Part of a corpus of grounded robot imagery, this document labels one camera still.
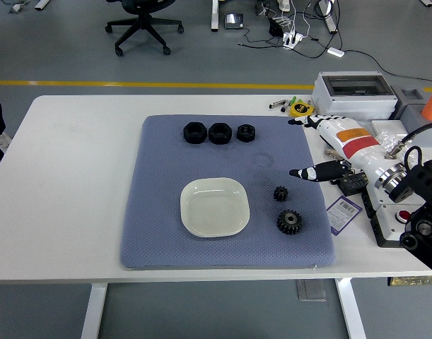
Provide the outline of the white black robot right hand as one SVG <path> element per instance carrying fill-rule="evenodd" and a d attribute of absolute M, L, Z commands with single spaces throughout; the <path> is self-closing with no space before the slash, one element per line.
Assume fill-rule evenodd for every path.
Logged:
<path fill-rule="evenodd" d="M 363 170 L 372 183 L 391 168 L 401 167 L 399 160 L 386 158 L 386 149 L 354 119 L 316 114 L 290 119 L 288 123 L 315 129 L 352 167 Z"/>

